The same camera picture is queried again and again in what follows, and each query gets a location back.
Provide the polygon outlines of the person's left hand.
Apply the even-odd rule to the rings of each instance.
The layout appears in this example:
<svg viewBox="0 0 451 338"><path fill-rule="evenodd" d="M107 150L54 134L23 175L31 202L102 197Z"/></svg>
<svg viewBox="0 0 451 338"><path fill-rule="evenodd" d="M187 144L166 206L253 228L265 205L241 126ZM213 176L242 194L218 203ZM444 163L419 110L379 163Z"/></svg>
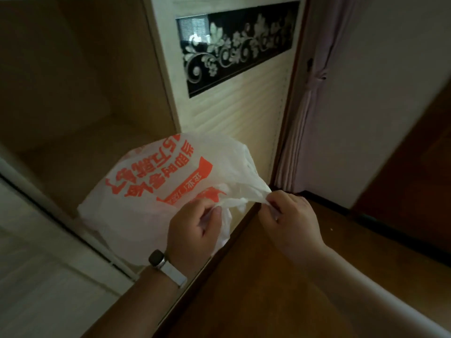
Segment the person's left hand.
<svg viewBox="0 0 451 338"><path fill-rule="evenodd" d="M165 251L172 265L188 279L193 278L206 264L217 244L206 242L195 233L190 202L170 221Z"/></svg>

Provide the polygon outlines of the person's right hand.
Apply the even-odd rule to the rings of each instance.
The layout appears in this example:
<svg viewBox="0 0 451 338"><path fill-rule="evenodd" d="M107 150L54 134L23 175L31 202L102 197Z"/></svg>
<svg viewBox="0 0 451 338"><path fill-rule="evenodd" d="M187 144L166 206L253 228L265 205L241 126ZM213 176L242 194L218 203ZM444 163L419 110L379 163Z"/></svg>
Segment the person's right hand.
<svg viewBox="0 0 451 338"><path fill-rule="evenodd" d="M312 206L304 197L281 190L269 193L266 201L280 211L278 221L272 223L262 223L262 207L258 212L269 238L296 266L310 269L326 249Z"/></svg>

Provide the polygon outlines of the white plastic bag orange print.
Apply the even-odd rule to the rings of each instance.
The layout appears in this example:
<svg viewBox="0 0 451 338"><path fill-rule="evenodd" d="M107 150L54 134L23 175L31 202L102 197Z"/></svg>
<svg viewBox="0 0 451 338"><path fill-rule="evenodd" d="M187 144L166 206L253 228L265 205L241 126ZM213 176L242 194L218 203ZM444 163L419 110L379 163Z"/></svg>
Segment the white plastic bag orange print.
<svg viewBox="0 0 451 338"><path fill-rule="evenodd" d="M258 175L247 146L214 133L182 133L133 149L78 206L83 223L112 252L135 266L166 249L170 220L186 203L209 199L222 207L215 250L228 241L232 214L265 203L270 188Z"/></svg>

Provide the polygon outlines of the person's left forearm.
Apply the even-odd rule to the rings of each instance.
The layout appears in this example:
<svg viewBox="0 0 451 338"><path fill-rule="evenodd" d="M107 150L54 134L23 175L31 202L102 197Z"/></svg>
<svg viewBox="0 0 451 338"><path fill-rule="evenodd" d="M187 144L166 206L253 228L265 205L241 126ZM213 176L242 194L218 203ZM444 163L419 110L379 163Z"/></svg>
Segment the person's left forearm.
<svg viewBox="0 0 451 338"><path fill-rule="evenodd" d="M152 338L178 289L178 284L163 272L146 268L81 338Z"/></svg>

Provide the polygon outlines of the person's right forearm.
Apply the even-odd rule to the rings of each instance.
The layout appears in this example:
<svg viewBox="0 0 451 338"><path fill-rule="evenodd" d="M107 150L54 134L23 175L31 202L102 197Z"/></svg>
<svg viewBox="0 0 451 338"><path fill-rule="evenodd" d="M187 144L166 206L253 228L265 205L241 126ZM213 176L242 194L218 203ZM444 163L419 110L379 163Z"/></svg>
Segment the person's right forearm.
<svg viewBox="0 0 451 338"><path fill-rule="evenodd" d="M451 332L326 245L302 252L296 263L350 322L359 338L451 338Z"/></svg>

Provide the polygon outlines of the white band wristwatch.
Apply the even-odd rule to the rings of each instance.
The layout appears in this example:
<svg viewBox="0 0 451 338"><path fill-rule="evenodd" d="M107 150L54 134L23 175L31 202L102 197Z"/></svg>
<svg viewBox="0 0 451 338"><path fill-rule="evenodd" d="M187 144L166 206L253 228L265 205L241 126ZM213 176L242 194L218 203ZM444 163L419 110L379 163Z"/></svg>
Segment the white band wristwatch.
<svg viewBox="0 0 451 338"><path fill-rule="evenodd" d="M154 250L148 258L150 265L169 277L178 288L183 288L187 283L187 277L172 265L161 250Z"/></svg>

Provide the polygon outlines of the pink curtain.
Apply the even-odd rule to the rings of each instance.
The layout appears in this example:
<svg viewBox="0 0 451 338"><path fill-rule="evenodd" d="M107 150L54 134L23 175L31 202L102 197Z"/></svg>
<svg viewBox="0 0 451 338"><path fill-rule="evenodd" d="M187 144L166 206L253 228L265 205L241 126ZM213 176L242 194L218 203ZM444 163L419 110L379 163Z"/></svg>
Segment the pink curtain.
<svg viewBox="0 0 451 338"><path fill-rule="evenodd" d="M330 68L341 40L361 0L311 0L296 64L290 82L289 99L280 154L276 162L273 186L290 193L304 187L308 121L311 120L326 80L313 91L307 90L307 61L314 59L316 68Z"/></svg>

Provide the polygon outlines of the cream sliding wardrobe door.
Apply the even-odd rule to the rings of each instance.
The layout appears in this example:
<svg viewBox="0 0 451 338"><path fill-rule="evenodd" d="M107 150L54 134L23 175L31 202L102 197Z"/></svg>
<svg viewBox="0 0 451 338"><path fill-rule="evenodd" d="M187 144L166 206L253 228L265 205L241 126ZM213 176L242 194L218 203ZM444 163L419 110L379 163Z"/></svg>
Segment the cream sliding wardrobe door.
<svg viewBox="0 0 451 338"><path fill-rule="evenodd" d="M176 18L290 1L295 0L143 0L177 130L222 133L242 142L267 184L274 174L308 0L300 0L290 50L193 98L183 73Z"/></svg>

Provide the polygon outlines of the curtain tieback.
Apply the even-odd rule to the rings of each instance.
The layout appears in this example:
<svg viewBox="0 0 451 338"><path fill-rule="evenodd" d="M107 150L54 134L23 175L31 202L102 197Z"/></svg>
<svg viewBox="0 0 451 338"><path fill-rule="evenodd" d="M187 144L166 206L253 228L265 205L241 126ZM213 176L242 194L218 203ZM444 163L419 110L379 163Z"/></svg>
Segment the curtain tieback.
<svg viewBox="0 0 451 338"><path fill-rule="evenodd" d="M325 81L327 79L328 68L323 67L323 68L317 69L314 59L310 58L307 61L307 72L308 72L308 77L307 77L306 87L307 87L307 90L313 91L313 90L317 90L322 85L323 81Z"/></svg>

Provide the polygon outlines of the white sliding wardrobe door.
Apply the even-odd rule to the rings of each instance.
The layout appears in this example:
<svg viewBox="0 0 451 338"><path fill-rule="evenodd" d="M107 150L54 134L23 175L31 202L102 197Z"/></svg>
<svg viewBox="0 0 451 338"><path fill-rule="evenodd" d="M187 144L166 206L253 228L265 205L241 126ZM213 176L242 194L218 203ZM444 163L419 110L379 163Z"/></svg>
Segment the white sliding wardrobe door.
<svg viewBox="0 0 451 338"><path fill-rule="evenodd" d="M0 338L79 338L137 279L0 143Z"/></svg>

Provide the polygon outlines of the black floral glass panel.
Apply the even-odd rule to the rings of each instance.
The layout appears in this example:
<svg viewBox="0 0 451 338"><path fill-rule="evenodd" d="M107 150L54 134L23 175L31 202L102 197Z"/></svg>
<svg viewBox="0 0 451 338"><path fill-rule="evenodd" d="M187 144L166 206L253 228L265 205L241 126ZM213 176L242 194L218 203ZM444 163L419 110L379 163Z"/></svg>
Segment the black floral glass panel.
<svg viewBox="0 0 451 338"><path fill-rule="evenodd" d="M176 18L189 98L290 50L301 3Z"/></svg>

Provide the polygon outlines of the beige wooden wardrobe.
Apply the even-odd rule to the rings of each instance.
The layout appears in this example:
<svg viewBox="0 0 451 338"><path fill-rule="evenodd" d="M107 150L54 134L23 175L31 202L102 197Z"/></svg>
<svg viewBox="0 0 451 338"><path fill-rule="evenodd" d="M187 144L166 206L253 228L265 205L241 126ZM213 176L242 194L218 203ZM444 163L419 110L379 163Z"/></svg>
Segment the beige wooden wardrobe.
<svg viewBox="0 0 451 338"><path fill-rule="evenodd" d="M0 174L66 222L128 151L180 132L153 0L0 0Z"/></svg>

